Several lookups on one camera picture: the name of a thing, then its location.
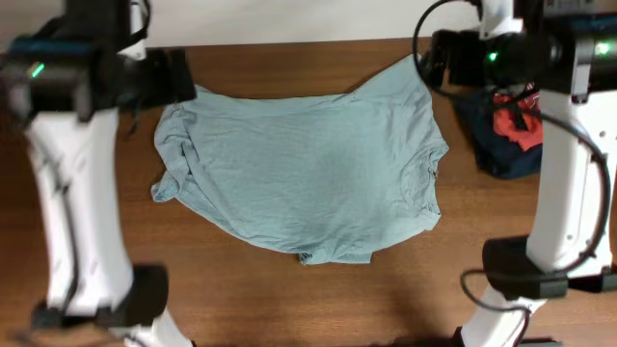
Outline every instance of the green light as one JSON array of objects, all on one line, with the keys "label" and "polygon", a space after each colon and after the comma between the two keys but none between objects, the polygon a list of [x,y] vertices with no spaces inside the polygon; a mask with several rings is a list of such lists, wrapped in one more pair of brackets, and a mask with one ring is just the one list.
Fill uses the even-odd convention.
[{"label": "green light", "polygon": [[606,42],[599,42],[596,44],[596,54],[606,55],[610,52],[610,44]]},{"label": "green light", "polygon": [[499,54],[496,52],[489,54],[489,62],[494,63],[497,60],[498,56]]},{"label": "green light", "polygon": [[39,76],[40,72],[43,71],[44,68],[45,64],[39,63],[39,65],[34,69],[34,71],[32,71],[32,78],[37,78],[37,76]]}]

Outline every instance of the red cloth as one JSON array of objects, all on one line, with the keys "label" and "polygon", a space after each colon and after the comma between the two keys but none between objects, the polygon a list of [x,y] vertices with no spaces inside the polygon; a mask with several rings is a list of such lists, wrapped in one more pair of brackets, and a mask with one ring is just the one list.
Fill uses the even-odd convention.
[{"label": "red cloth", "polygon": [[[507,102],[512,99],[509,95],[495,95],[495,104]],[[521,109],[539,109],[537,105],[538,95],[530,96],[529,98],[520,101],[519,107]],[[511,142],[518,143],[524,151],[528,151],[530,148],[540,145],[544,140],[544,131],[542,128],[542,121],[523,114],[523,120],[527,127],[527,130],[520,130],[515,123],[515,117],[517,115],[507,109],[501,109],[495,112],[493,129],[497,135],[506,136]]]}]

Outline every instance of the dark blue cloth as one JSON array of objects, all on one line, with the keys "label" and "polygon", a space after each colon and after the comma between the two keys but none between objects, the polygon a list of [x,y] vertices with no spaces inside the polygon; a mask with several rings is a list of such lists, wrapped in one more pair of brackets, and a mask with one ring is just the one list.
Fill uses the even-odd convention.
[{"label": "dark blue cloth", "polygon": [[542,145],[528,151],[493,130],[493,95],[475,93],[470,102],[455,102],[454,110],[469,132],[478,168],[501,179],[514,179],[540,172]]}]

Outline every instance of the gray-blue cloth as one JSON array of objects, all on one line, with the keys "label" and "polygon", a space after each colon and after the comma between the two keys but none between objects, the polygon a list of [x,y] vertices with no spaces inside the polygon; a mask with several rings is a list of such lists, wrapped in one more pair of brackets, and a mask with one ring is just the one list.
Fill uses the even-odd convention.
[{"label": "gray-blue cloth", "polygon": [[347,94],[236,99],[198,88],[169,106],[152,187],[252,245],[304,264],[368,263],[440,218],[447,145],[411,58]]}]

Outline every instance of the white background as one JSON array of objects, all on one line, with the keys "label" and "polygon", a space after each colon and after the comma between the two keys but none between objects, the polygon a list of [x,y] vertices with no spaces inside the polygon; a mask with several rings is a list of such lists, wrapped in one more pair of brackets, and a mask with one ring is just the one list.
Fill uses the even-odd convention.
[{"label": "white background", "polygon": [[[150,46],[408,38],[435,0],[151,0]],[[0,49],[61,12],[61,0],[0,0]],[[444,5],[422,34],[477,23],[466,3]]]}]

